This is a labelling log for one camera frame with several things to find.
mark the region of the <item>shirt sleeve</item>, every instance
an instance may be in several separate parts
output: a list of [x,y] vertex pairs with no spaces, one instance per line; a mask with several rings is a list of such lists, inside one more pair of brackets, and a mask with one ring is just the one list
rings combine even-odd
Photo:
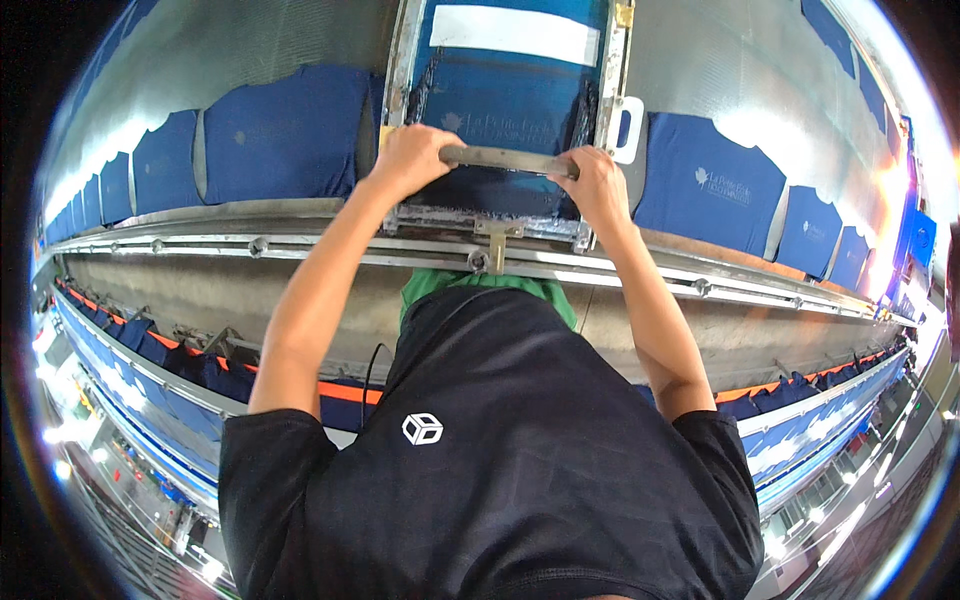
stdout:
[[[282,409],[227,420],[218,485],[224,546],[244,598],[287,595],[305,558],[304,497],[337,453],[313,416]],[[296,579],[304,579],[302,573]]]
[[743,589],[733,595],[743,597],[763,565],[763,539],[754,478],[747,466],[736,419],[717,411],[693,411],[677,417],[673,427],[707,468],[726,500],[726,513],[733,516],[718,524],[742,562],[737,569],[742,577],[736,578],[739,581],[734,585]]

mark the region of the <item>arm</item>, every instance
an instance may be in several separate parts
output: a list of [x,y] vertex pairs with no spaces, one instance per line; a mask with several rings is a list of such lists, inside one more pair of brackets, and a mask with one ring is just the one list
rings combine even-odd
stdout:
[[623,173],[612,158],[590,146],[568,156],[580,167],[580,178],[549,178],[570,195],[616,267],[636,355],[650,378],[658,410],[670,421],[691,411],[716,410],[684,313],[630,219]]
[[463,146],[454,133],[423,125],[394,131],[370,175],[297,268],[267,326],[249,412],[295,408],[320,418],[317,371],[347,303],[360,259],[387,212],[449,172],[442,146]]

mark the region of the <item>black cable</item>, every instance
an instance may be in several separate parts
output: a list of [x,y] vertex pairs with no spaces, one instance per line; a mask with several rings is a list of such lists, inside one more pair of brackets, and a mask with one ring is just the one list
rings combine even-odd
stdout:
[[367,377],[363,380],[363,395],[360,398],[360,431],[363,431],[364,425],[367,424],[367,389],[370,387],[370,374],[373,372],[373,361],[376,360],[376,354],[381,348],[386,349],[388,352],[390,351],[383,342],[376,345],[376,348],[373,349],[373,356],[370,357],[370,364],[367,365]]

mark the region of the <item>person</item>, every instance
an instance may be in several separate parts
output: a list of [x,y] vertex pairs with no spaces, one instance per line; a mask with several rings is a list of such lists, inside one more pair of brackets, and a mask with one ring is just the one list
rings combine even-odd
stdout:
[[249,413],[227,420],[219,503],[248,598],[742,598],[763,561],[756,492],[678,304],[590,147],[551,179],[623,283],[656,408],[531,289],[447,285],[406,310],[383,397],[338,451],[317,372],[392,206],[463,142],[394,131],[291,278]]

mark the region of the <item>navy t-shirt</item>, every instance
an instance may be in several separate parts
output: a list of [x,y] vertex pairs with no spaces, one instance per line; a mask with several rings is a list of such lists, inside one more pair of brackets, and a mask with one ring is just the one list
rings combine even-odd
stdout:
[[248,598],[742,598],[763,560],[735,421],[667,422],[512,289],[414,304],[344,450],[302,411],[228,420],[219,494]]

